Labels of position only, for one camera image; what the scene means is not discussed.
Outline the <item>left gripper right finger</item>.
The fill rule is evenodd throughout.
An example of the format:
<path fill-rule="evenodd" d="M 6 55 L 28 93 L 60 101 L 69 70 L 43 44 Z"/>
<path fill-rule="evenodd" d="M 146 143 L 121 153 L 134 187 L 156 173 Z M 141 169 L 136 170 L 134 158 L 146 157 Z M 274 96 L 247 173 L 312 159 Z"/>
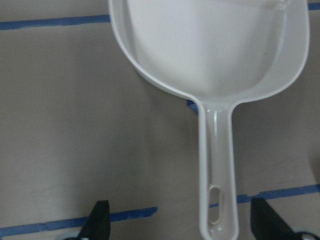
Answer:
<path fill-rule="evenodd" d="M 252 198 L 250 228 L 256 240 L 286 240 L 293 234 L 289 225 L 263 198 Z"/>

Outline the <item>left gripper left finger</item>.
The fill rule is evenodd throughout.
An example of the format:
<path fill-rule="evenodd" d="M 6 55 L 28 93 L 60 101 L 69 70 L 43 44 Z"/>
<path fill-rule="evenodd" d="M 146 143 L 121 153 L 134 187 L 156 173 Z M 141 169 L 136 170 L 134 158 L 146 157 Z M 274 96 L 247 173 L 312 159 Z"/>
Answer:
<path fill-rule="evenodd" d="M 111 234 L 110 205 L 108 200 L 99 200 L 94 205 L 78 240 L 108 240 Z"/>

